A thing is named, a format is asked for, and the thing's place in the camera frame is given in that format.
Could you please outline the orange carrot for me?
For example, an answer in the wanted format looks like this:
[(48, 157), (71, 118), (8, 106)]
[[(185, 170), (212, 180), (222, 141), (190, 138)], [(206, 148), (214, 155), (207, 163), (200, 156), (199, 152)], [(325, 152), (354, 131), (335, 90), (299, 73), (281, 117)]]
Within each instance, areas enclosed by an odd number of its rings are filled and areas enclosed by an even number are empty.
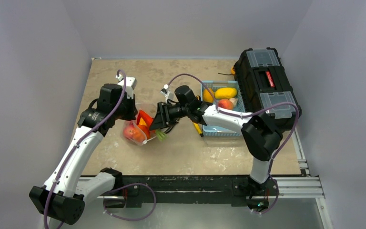
[(167, 134), (162, 131), (161, 129), (157, 129), (155, 131), (156, 137), (158, 138), (159, 141), (164, 141), (167, 138)]

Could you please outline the red bell pepper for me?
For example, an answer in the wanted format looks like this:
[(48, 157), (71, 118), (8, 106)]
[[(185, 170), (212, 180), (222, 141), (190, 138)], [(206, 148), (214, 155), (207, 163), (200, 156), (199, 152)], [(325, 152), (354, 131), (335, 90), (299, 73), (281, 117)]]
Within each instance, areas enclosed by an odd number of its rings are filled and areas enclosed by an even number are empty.
[(149, 116), (145, 111), (139, 110), (137, 116), (137, 125), (145, 125), (149, 127), (153, 122), (153, 118)]

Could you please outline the orange small pumpkin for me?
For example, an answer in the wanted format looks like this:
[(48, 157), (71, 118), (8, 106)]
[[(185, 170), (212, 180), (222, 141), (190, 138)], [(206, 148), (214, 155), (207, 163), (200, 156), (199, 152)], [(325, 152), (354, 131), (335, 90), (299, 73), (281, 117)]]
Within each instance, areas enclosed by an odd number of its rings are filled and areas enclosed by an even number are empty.
[(146, 125), (137, 125), (137, 126), (145, 133), (146, 139), (149, 139), (151, 135), (149, 128)]

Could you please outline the clear zip top bag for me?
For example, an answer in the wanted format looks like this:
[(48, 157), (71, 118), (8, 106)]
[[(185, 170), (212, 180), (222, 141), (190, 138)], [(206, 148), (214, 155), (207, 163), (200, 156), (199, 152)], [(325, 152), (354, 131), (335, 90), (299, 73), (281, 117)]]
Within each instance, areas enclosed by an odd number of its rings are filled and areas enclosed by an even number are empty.
[(155, 131), (150, 131), (149, 126), (156, 115), (156, 106), (148, 103), (137, 103), (138, 113), (131, 121), (125, 121), (122, 136), (130, 143), (142, 146), (156, 138)]

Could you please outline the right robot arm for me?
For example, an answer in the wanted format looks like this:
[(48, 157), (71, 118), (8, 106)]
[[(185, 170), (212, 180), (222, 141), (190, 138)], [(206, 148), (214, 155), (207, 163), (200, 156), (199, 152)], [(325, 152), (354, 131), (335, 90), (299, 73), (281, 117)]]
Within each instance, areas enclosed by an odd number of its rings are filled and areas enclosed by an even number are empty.
[(151, 131), (178, 124), (183, 117), (202, 126), (217, 126), (239, 133), (253, 156), (253, 165), (248, 187), (254, 194), (267, 188), (272, 154), (279, 147), (283, 135), (266, 113), (240, 113), (197, 99), (192, 89), (179, 86), (174, 94), (178, 102), (159, 102), (155, 118), (149, 126)]

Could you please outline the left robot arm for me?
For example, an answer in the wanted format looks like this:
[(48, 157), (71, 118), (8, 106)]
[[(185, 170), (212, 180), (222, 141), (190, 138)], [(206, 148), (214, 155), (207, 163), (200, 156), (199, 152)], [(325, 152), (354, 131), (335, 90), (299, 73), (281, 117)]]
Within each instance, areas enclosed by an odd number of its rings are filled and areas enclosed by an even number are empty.
[(41, 187), (33, 186), (29, 197), (37, 210), (48, 220), (61, 224), (74, 224), (81, 217), (85, 206), (105, 192), (118, 195), (123, 189), (122, 173), (104, 168), (88, 181), (79, 178), (95, 148), (118, 119), (131, 121), (138, 111), (135, 106), (134, 86), (106, 83), (80, 115), (73, 140), (60, 164)]

